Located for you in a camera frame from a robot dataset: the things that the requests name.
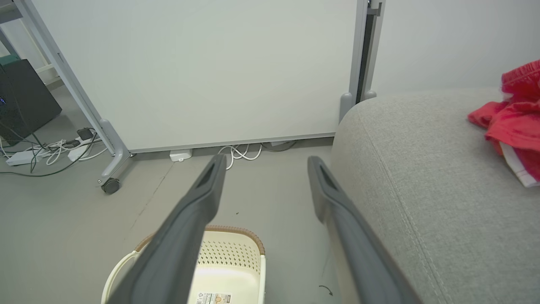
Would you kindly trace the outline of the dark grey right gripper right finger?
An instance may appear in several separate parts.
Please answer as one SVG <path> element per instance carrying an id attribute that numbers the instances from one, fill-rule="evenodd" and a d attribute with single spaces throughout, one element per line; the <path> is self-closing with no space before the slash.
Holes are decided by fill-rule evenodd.
<path id="1" fill-rule="evenodd" d="M 309 156 L 316 217 L 327 230 L 343 304 L 420 304 L 367 220 L 318 156 Z"/>

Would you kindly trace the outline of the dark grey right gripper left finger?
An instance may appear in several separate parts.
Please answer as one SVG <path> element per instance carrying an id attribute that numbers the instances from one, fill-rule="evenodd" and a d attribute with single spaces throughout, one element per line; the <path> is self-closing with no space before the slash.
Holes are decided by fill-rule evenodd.
<path id="1" fill-rule="evenodd" d="M 185 304 L 200 245 L 219 209 L 227 160 L 214 156 L 108 299 L 110 304 Z"/>

